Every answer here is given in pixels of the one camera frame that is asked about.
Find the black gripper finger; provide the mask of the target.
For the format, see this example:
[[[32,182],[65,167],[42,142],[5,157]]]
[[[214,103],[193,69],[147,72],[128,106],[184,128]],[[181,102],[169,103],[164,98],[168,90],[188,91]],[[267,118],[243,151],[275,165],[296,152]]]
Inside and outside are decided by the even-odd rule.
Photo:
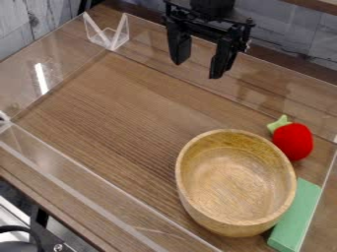
[[[176,22],[165,22],[168,51],[172,62],[180,65],[191,56],[192,39]]]
[[[216,42],[215,54],[210,61],[210,78],[219,79],[230,70],[236,56],[236,46],[234,40],[222,37]]]

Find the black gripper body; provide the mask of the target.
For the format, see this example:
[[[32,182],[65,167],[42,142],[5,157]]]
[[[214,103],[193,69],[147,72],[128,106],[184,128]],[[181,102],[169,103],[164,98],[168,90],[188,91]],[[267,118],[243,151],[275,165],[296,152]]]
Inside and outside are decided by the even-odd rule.
[[[177,36],[193,35],[216,42],[223,36],[232,39],[236,50],[248,49],[255,22],[234,9],[235,0],[163,0],[164,25]]]

